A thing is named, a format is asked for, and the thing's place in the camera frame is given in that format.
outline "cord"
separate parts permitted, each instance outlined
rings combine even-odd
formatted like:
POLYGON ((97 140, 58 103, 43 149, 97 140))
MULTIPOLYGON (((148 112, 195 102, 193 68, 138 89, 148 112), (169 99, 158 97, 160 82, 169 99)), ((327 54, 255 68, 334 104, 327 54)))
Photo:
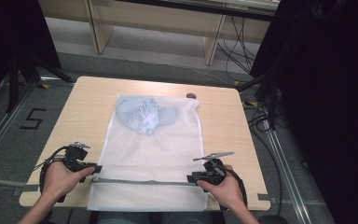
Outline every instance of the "cord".
POLYGON ((244 27, 244 25, 245 25, 245 18, 242 18, 242 23, 241 23, 241 30, 240 30, 240 32, 238 32, 237 26, 235 25, 234 17, 231 17, 231 21, 232 21, 232 24, 234 25, 235 33, 237 34, 237 38, 238 38, 238 40, 239 40, 240 43, 241 43, 242 50, 243 50, 243 53, 244 53, 244 55, 245 55, 245 61, 247 62, 248 67, 250 67, 250 68, 252 69, 252 64, 250 63, 250 60, 249 60, 250 57, 247 55, 246 51, 248 51, 250 54, 252 54, 252 53, 245 47, 245 44, 244 44, 244 31, 243 31, 243 27, 244 27))
POLYGON ((37 164, 33 171, 39 169, 39 167, 41 167, 43 164, 50 164, 51 160, 57 155, 57 153, 59 153, 60 151, 67 149, 68 147, 60 147, 59 149, 57 149, 55 152, 53 152, 53 154, 51 154, 50 157, 48 157, 47 159, 45 159, 42 163, 37 164))
MULTIPOLYGON (((223 40, 223 43, 225 44, 225 47, 226 47, 226 49, 230 49, 229 47, 228 47, 228 45, 226 44, 226 40, 224 39, 223 40)), ((232 52, 233 54, 236 54, 236 55, 238 55, 238 56, 241 56, 241 57, 246 57, 246 55, 242 55, 242 54, 240 54, 240 53, 237 53, 237 52, 232 52)))
POLYGON ((254 136, 263 144, 263 146, 266 148, 269 156, 271 157, 272 159, 272 162, 274 163, 274 166, 275 166, 275 169, 277 171, 277 175, 278 175, 278 183, 279 183, 279 202, 278 202, 278 211, 277 211, 277 216, 279 216, 281 214, 281 211, 282 211, 282 196, 283 196, 283 192, 282 192, 282 177, 281 177, 281 170, 278 166, 278 163, 276 162, 276 159, 275 157, 273 156, 271 150, 269 149, 269 147, 267 146, 267 144, 263 141, 263 139, 260 137, 260 135, 258 135, 258 133, 255 131, 255 127, 254 127, 254 124, 253 122, 256 120, 256 119, 259 119, 259 118, 262 118, 262 119, 268 119, 267 115, 261 110, 261 104, 259 104, 259 106, 257 107, 257 110, 255 111, 255 113, 253 114, 253 117, 251 119, 251 125, 249 125, 250 127, 250 131, 251 133, 254 134, 254 136), (255 115, 257 113, 261 113, 262 115, 261 116, 258 116, 255 118, 255 115))
POLYGON ((118 51, 120 52, 120 56, 129 61, 129 62, 132 62, 132 63, 146 63, 146 64, 151 64, 151 65, 163 65, 163 66, 169 66, 169 67, 174 67, 174 68, 184 68, 184 69, 189 69, 195 73, 198 73, 200 75, 203 75, 203 76, 206 76, 206 77, 213 77, 213 78, 216 78, 218 79, 219 81, 225 83, 225 84, 228 84, 229 86, 233 86, 233 83, 228 83, 228 82, 225 82, 225 80, 221 79, 220 77, 216 77, 216 76, 213 76, 213 75, 209 75, 209 74, 205 74, 205 73, 202 73, 200 71, 197 71, 196 69, 194 68, 191 68, 191 67, 186 67, 186 66, 179 66, 179 65, 173 65, 173 64, 165 64, 165 63, 149 63, 149 62, 144 62, 144 61, 135 61, 135 60, 131 60, 129 58, 127 58, 126 56, 124 56, 124 52, 121 50, 121 48, 119 48, 116 43, 113 41, 113 40, 110 40, 110 42, 112 42, 112 44, 115 46, 115 48, 118 49, 118 51))
POLYGON ((234 62, 238 67, 240 67, 242 70, 244 70, 244 71, 246 72, 246 75, 249 75, 249 70, 248 70, 246 67, 244 67, 240 62, 238 62, 237 59, 233 58, 230 54, 228 54, 228 53, 220 46, 219 43, 217 44, 217 46, 218 46, 218 47, 222 50, 222 52, 227 56, 227 61, 226 61, 226 73, 227 73, 227 75, 228 75, 231 79, 233 79, 233 80, 237 80, 237 81, 240 81, 240 82, 247 82, 247 81, 245 81, 245 80, 239 80, 239 79, 234 78, 234 77, 231 76, 231 74, 230 74, 230 73, 228 72, 228 70, 227 70, 228 60, 231 60, 231 61, 234 62))
POLYGON ((66 224, 69 224, 71 222, 71 217, 72 217, 72 213, 74 212, 74 209, 71 208, 71 210, 69 210, 69 216, 68 218, 66 219, 66 224))
POLYGON ((217 163, 214 164, 217 168, 222 169, 226 172, 229 172, 231 175, 234 176, 234 178, 238 181, 238 185, 240 187, 241 193, 242 193, 242 199, 243 202, 245 203, 246 206, 248 206, 248 197, 246 195, 246 189, 245 189, 245 185, 243 184, 242 179, 237 175, 237 173, 235 173, 233 170, 229 170, 228 168, 226 168, 225 166, 219 165, 217 163))

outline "mesh laundry bag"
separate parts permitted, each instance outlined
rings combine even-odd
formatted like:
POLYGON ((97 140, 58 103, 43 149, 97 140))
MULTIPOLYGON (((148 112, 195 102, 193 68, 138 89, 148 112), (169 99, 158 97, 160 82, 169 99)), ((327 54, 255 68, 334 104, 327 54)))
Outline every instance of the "mesh laundry bag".
POLYGON ((89 210, 202 211, 207 194, 186 176, 203 170, 194 99, 119 95, 91 184, 89 210))

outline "black cable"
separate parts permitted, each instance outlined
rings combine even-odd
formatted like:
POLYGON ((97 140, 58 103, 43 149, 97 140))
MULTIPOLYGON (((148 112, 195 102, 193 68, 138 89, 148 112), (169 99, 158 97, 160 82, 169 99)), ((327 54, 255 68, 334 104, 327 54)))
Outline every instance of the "black cable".
POLYGON ((242 63, 240 63, 236 58, 232 57, 230 54, 228 54, 223 48, 222 46, 220 46, 220 44, 218 43, 217 46, 223 51, 223 53, 231 60, 233 61, 237 66, 239 66, 241 69, 243 69, 246 73, 249 74, 250 70, 245 67, 242 63))
POLYGON ((265 115, 260 115, 258 117, 252 118, 251 120, 248 121, 248 124, 254 125, 253 122, 255 122, 256 119, 260 119, 260 118, 264 118, 264 117, 265 117, 265 115))
POLYGON ((61 150, 67 149, 67 147, 60 147, 59 149, 57 149, 55 152, 53 152, 53 154, 51 154, 50 157, 48 157, 47 159, 45 159, 42 163, 37 164, 34 167, 34 171, 39 169, 39 167, 41 167, 43 164, 49 164, 51 162, 51 160, 57 155, 57 153, 59 153, 61 150))
POLYGON ((246 206, 248 206, 248 196, 246 195, 246 189, 245 189, 245 185, 243 184, 242 179, 237 175, 237 173, 235 173, 233 170, 229 170, 228 168, 226 168, 225 166, 219 165, 217 163, 214 164, 217 168, 224 170, 226 172, 229 172, 231 175, 234 176, 234 178, 237 180, 238 185, 240 187, 241 190, 241 194, 242 194, 242 199, 243 202, 245 203, 246 206))
MULTIPOLYGON (((275 115, 275 118, 276 118, 276 117, 279 117, 279 116, 283 116, 283 114, 276 114, 276 115, 275 115)), ((289 129, 289 125, 287 125, 287 124, 286 124, 286 125, 282 125, 282 124, 280 124, 276 119, 274 120, 274 122, 275 122, 276 125, 280 126, 281 128, 289 129)))
POLYGON ((261 76, 259 76, 259 77, 255 77, 253 80, 248 81, 248 82, 246 82, 245 84, 236 87, 235 89, 236 89, 237 91, 247 90, 247 89, 253 87, 255 84, 260 83, 266 76, 267 76, 267 73, 265 73, 265 74, 263 74, 263 75, 261 75, 261 76))
MULTIPOLYGON (((255 120, 255 115, 257 112, 260 112, 261 114, 263 114, 263 116, 266 116, 266 114, 260 110, 260 106, 257 108, 257 110, 255 111, 252 120, 255 120)), ((278 163, 276 162, 275 157, 273 156, 271 150, 269 149, 269 147, 267 146, 267 144, 263 141, 263 139, 260 137, 260 135, 257 134, 257 132, 254 130, 253 124, 250 125, 250 129, 251 133, 254 134, 254 136, 263 144, 263 146, 266 148, 269 156, 272 159, 272 162, 274 163, 275 169, 277 171, 277 175, 278 175, 278 182, 279 182, 279 201, 278 201, 278 211, 277 211, 277 216, 279 216, 281 214, 281 210, 282 210, 282 196, 283 196, 283 192, 282 192, 282 177, 281 177, 281 170, 278 166, 278 163)))
POLYGON ((260 119, 260 120, 258 120, 257 123, 255 124, 255 127, 257 128, 257 130, 258 130, 259 132, 261 132, 261 133, 264 133, 264 132, 266 132, 266 131, 271 130, 269 126, 267 127, 267 129, 260 129, 260 128, 258 127, 258 125, 261 123, 261 121, 265 121, 265 120, 269 120, 269 118, 265 117, 265 118, 263 118, 263 119, 260 119))
POLYGON ((242 46, 242 50, 243 50, 243 53, 245 54, 245 61, 248 65, 248 67, 250 69, 252 69, 252 64, 249 60, 250 57, 248 57, 246 51, 249 51, 247 50, 247 48, 245 47, 245 44, 244 44, 244 36, 243 36, 243 26, 245 25, 245 20, 244 18, 242 18, 242 27, 241 27, 241 30, 240 32, 238 32, 238 29, 237 29, 237 26, 235 25, 235 21, 234 21, 234 17, 231 17, 231 20, 232 20, 232 24, 234 25, 234 29, 235 29, 235 33, 237 34, 237 41, 240 41, 240 44, 242 46))
POLYGON ((69 222, 71 221, 71 217, 72 217, 72 213, 74 212, 74 209, 71 208, 71 210, 69 210, 69 217, 66 219, 66 224, 69 224, 69 222))
MULTIPOLYGON (((235 30, 236 30, 236 33, 237 33, 237 41, 235 42, 234 47, 230 50, 230 53, 229 53, 229 55, 228 55, 228 58, 230 58, 232 61, 234 61, 234 60, 233 60, 234 57, 232 57, 231 54, 234 52, 234 49, 235 49, 235 47, 237 46, 238 42, 240 42, 240 44, 241 44, 241 38, 238 36, 237 27, 235 26, 235 23, 234 23, 234 27, 235 27, 235 30)), ((239 67, 241 67, 247 74, 250 73, 249 68, 245 68, 245 66, 244 66, 242 63, 238 62, 237 65, 238 65, 239 67)))
MULTIPOLYGON (((230 49, 230 48, 228 47, 228 45, 226 44, 226 40, 225 40, 225 39, 223 40, 223 43, 225 44, 225 47, 226 47, 227 49, 230 49)), ((241 56, 241 57, 246 57, 246 55, 242 55, 242 54, 237 53, 237 52, 232 52, 232 53, 233 53, 233 54, 236 54, 236 55, 238 55, 238 56, 241 56)))
POLYGON ((247 110, 247 109, 254 109, 254 110, 256 110, 257 108, 253 108, 253 107, 244 107, 243 109, 244 109, 244 110, 247 110))
MULTIPOLYGON (((244 26, 245 25, 245 18, 242 18, 242 26, 244 26)), ((245 50, 245 51, 248 51, 248 53, 250 54, 250 55, 252 55, 252 57, 254 57, 255 58, 255 55, 250 51, 250 50, 248 50, 246 47, 245 47, 245 34, 244 34, 244 30, 242 29, 242 43, 243 43, 243 49, 245 50)))

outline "black fabric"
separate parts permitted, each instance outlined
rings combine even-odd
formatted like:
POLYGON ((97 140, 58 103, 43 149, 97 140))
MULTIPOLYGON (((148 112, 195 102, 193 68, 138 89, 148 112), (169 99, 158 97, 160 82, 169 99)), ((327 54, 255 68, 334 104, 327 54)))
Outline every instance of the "black fabric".
POLYGON ((308 0, 281 0, 275 15, 289 20, 276 20, 270 26, 263 38, 257 57, 252 67, 252 77, 259 77, 267 72, 278 52, 282 49, 284 40, 296 25, 305 10, 308 0))
POLYGON ((286 116, 336 223, 358 223, 358 2, 317 20, 279 81, 286 116))
POLYGON ((37 0, 0 1, 0 82, 16 50, 33 53, 51 66, 61 67, 37 0))

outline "forearm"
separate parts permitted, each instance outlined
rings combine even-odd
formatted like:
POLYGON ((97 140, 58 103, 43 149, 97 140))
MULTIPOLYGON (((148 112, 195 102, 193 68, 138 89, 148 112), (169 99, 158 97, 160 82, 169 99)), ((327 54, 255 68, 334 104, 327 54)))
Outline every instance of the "forearm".
POLYGON ((258 224, 259 222, 255 216, 247 209, 244 203, 232 206, 230 211, 234 213, 241 224, 258 224))
POLYGON ((19 221, 19 224, 36 224, 41 222, 51 211, 57 200, 54 196, 42 194, 31 210, 19 221))

